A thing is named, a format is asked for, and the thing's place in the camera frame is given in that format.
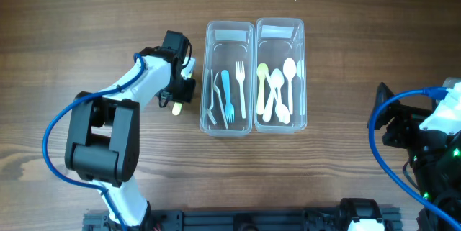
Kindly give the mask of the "yellow plastic fork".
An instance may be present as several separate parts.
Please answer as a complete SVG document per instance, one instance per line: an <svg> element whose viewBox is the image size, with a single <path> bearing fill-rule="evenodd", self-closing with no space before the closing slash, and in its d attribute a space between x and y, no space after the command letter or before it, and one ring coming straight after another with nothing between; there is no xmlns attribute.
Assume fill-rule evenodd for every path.
<svg viewBox="0 0 461 231"><path fill-rule="evenodd" d="M172 108L172 114L178 116L182 111L182 103L175 102Z"/></svg>

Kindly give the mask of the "light blue plastic fork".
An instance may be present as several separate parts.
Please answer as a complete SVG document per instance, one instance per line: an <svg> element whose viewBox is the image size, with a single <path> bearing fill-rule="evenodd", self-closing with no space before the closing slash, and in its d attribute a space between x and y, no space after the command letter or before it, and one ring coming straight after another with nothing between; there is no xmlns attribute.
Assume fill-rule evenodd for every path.
<svg viewBox="0 0 461 231"><path fill-rule="evenodd" d="M231 103L231 83L230 74L227 70L221 72L221 79L223 84L223 90L225 93L225 117L227 123L234 123L235 121L235 109Z"/></svg>

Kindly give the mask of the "white plastic fork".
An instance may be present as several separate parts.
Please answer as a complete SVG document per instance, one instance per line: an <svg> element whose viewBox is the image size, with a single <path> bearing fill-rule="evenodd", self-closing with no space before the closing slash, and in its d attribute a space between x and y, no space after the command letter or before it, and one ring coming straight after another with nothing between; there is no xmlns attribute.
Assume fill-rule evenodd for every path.
<svg viewBox="0 0 461 231"><path fill-rule="evenodd" d="M243 61L236 62L236 80L239 84L240 91L240 103L241 103L241 116L243 119L246 118L246 105L245 105L245 96L243 90L243 83L245 80L245 68Z"/></svg>

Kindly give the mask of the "yellow plastic spoon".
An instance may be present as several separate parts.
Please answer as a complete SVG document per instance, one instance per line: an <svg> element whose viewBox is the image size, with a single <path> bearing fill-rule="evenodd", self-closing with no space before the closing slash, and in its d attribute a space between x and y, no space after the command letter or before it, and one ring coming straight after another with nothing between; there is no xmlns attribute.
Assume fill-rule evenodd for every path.
<svg viewBox="0 0 461 231"><path fill-rule="evenodd" d="M264 113L264 81L269 68L266 63L260 63L256 69L256 74L259 80L258 95L256 100L256 113L262 115Z"/></svg>

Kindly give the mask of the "white spoon thin handle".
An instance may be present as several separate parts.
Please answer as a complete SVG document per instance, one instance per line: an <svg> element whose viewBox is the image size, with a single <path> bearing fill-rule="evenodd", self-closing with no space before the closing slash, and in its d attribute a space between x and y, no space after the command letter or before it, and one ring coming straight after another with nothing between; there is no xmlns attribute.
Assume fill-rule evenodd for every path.
<svg viewBox="0 0 461 231"><path fill-rule="evenodd" d="M264 107L264 113L262 119L265 122L268 122L272 118L273 108L275 108L275 112L277 117L280 121L284 119L284 112L283 112L283 104L280 101L280 95L277 89L279 88L279 84L284 83L283 75L280 69L275 68L271 74L266 74L266 80L269 84L269 97L267 99L266 106Z"/></svg>

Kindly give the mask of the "white spoon bowl down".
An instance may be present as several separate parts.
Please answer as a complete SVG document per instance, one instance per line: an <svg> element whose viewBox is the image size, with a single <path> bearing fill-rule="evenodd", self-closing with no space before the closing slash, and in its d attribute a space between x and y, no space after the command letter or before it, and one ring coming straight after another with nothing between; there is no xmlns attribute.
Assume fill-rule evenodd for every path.
<svg viewBox="0 0 461 231"><path fill-rule="evenodd" d="M276 101L275 112L280 122L288 124L290 122L290 113L288 108L281 102L281 94L277 94L276 88L279 87L279 83L284 83L283 75L280 69L276 68L273 70L271 76L267 76L270 92L267 104L264 109L262 119L268 122L272 115L272 105Z"/></svg>

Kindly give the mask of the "white spoon wide handle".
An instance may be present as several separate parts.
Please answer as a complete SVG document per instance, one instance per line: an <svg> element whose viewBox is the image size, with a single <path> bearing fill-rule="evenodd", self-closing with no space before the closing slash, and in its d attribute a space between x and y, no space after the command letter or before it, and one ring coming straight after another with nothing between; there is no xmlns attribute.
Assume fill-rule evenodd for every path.
<svg viewBox="0 0 461 231"><path fill-rule="evenodd" d="M287 90L288 90L288 109L290 114L293 114L293 92L292 92L292 80L296 75L296 64L292 58L287 58L283 65L283 74L287 79Z"/></svg>

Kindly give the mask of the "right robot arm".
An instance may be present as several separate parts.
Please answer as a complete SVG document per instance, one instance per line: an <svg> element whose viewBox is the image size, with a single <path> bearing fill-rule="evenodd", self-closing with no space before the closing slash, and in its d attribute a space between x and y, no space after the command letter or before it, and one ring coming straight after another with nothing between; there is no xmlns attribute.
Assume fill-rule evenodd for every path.
<svg viewBox="0 0 461 231"><path fill-rule="evenodd" d="M420 230L460 229L460 79L441 86L394 94L385 83L377 87L367 123L370 150L384 172L422 204ZM406 150L401 179L382 158L375 131L386 129L384 145ZM413 172L408 176L407 169Z"/></svg>

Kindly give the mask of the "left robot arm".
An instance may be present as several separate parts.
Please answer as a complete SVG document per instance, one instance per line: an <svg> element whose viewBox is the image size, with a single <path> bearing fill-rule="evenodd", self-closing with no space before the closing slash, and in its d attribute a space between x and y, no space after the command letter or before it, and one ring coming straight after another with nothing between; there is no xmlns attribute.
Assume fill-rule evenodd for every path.
<svg viewBox="0 0 461 231"><path fill-rule="evenodd" d="M168 31L162 45L134 54L135 65L110 87L82 91L71 105L64 155L67 169L96 189L116 230L160 230L134 172L140 155L140 112L158 97L159 106L192 100L192 44Z"/></svg>

